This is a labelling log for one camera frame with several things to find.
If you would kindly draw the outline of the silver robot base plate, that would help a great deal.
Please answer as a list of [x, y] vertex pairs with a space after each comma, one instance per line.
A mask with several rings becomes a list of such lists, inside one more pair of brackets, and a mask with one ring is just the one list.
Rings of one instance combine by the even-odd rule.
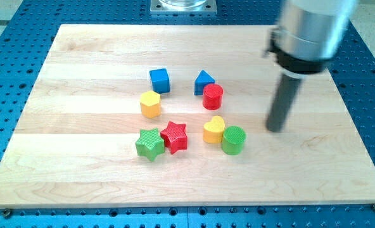
[[165, 15], [171, 13], [216, 13], [216, 0], [151, 0], [151, 13]]

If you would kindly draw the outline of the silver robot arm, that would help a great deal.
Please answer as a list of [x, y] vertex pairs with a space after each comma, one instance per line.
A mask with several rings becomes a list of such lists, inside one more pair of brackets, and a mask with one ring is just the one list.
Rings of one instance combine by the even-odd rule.
[[324, 71], [354, 12], [357, 0], [287, 0], [270, 31], [269, 51], [282, 73], [300, 79]]

